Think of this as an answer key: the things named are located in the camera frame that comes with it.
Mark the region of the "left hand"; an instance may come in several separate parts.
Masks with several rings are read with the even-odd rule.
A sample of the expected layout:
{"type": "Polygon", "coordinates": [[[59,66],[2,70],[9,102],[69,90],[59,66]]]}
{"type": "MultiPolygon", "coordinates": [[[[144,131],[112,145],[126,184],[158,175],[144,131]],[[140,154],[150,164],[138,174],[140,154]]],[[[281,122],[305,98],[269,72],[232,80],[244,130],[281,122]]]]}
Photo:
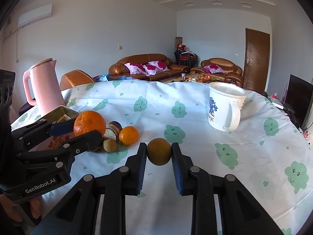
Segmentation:
{"type": "MultiPolygon", "coordinates": [[[[3,207],[7,216],[16,222],[22,222],[24,220],[21,212],[17,210],[19,204],[13,203],[5,194],[1,194],[1,206],[3,207]]],[[[25,211],[29,211],[34,219],[38,219],[42,215],[43,198],[38,196],[22,205],[25,211]]]]}

